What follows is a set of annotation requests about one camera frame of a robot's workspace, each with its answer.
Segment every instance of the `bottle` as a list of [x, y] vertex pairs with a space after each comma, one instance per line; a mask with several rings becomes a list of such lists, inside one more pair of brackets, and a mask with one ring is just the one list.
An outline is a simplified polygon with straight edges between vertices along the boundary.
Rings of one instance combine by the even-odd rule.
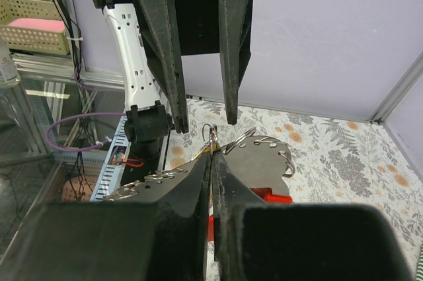
[[0, 36], [0, 88], [13, 87], [18, 85], [19, 82], [20, 75], [11, 51]]

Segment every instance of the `beige plastic basket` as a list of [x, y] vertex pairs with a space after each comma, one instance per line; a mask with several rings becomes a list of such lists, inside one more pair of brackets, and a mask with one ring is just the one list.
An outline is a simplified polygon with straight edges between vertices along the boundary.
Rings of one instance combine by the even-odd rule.
[[41, 0], [0, 0], [0, 35], [9, 48], [66, 55], [66, 30], [61, 33], [8, 26], [19, 18], [61, 20], [54, 3]]

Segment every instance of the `green striped object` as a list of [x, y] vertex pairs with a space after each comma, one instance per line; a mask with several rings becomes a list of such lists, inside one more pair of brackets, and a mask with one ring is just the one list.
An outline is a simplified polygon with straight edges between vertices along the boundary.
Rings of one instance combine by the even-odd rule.
[[416, 281], [423, 281], [423, 245], [420, 246], [420, 255], [418, 256]]

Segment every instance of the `floral pattern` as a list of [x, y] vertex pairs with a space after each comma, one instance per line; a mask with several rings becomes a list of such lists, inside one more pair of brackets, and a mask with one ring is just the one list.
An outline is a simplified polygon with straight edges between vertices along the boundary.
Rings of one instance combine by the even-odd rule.
[[[224, 105], [188, 100], [190, 132], [172, 132], [167, 168], [204, 145], [203, 124], [216, 124], [225, 145], [249, 128], [289, 143], [296, 174], [285, 179], [295, 203], [363, 203], [391, 224], [412, 271], [423, 242], [423, 184], [383, 126], [240, 106], [238, 124], [226, 123]], [[218, 280], [209, 245], [208, 280]]]

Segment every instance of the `pink object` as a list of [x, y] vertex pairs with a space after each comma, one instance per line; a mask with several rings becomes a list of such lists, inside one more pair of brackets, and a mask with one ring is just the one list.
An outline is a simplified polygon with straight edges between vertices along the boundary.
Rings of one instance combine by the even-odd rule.
[[65, 30], [65, 23], [57, 20], [42, 20], [21, 18], [16, 19], [8, 24], [9, 26], [17, 26], [19, 28], [31, 28], [33, 30], [43, 30], [61, 33]]

